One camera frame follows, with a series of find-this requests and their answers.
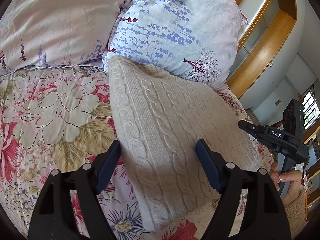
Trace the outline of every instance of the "blue gripper pad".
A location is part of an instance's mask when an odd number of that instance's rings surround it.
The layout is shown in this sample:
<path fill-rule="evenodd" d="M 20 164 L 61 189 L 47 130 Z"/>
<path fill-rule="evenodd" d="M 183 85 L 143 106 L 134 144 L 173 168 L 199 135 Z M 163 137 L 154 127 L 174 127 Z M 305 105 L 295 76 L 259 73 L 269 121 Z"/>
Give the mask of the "blue gripper pad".
<path fill-rule="evenodd" d="M 108 151 L 99 154 L 92 163 L 97 176 L 96 194 L 100 194 L 106 189 L 111 179 L 112 173 L 121 156 L 121 148 L 118 140 L 114 140 Z"/>
<path fill-rule="evenodd" d="M 223 187 L 221 184 L 220 171 L 215 165 L 211 155 L 216 154 L 221 158 L 222 156 L 216 152 L 212 152 L 203 139 L 198 140 L 196 143 L 196 154 L 205 174 L 207 175 L 210 186 L 213 187 L 217 192 L 221 193 Z"/>

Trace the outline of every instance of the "lavender print pillowcase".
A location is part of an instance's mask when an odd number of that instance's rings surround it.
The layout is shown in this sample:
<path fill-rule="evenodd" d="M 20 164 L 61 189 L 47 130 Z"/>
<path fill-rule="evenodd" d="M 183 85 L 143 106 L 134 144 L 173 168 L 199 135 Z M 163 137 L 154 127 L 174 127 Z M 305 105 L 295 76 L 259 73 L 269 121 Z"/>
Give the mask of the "lavender print pillowcase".
<path fill-rule="evenodd" d="M 241 22 L 235 0 L 132 0 L 102 55 L 104 69 L 120 54 L 224 91 Z"/>

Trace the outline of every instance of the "cable knit pillow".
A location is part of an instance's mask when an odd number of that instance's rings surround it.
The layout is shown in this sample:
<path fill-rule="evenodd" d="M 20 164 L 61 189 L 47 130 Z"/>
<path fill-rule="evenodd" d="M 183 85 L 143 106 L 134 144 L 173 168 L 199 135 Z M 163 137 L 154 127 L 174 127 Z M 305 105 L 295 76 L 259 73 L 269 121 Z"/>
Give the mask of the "cable knit pillow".
<path fill-rule="evenodd" d="M 143 226 L 155 231 L 212 199 L 195 145 L 242 169 L 257 170 L 257 152 L 228 104 L 209 86 L 180 79 L 154 65 L 108 61 L 110 103 Z"/>

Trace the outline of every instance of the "hand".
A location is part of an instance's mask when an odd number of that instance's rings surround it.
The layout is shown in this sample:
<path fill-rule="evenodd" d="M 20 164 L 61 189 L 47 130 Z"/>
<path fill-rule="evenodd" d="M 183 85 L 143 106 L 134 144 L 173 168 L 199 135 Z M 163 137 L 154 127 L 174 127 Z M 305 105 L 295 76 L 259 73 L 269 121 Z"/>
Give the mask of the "hand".
<path fill-rule="evenodd" d="M 279 191 L 279 182 L 287 182 L 290 181 L 290 186 L 288 189 L 287 194 L 285 195 L 284 199 L 282 200 L 282 203 L 284 206 L 292 203 L 295 201 L 299 195 L 300 195 L 300 185 L 301 185 L 301 178 L 302 173 L 301 171 L 291 170 L 285 173 L 282 173 L 279 175 L 278 173 L 278 163 L 273 162 L 271 165 L 271 170 L 269 172 L 269 175 L 273 181 L 273 183 L 276 186 L 276 189 Z"/>

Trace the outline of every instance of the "fingernail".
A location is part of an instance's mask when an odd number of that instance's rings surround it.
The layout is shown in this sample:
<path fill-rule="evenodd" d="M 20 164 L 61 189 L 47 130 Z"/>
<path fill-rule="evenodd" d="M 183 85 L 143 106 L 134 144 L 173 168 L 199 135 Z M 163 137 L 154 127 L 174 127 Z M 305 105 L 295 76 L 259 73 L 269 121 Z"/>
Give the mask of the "fingernail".
<path fill-rule="evenodd" d="M 287 174 L 281 174 L 281 175 L 279 176 L 279 179 L 280 179 L 280 180 L 286 180 L 286 178 L 287 178 Z"/>

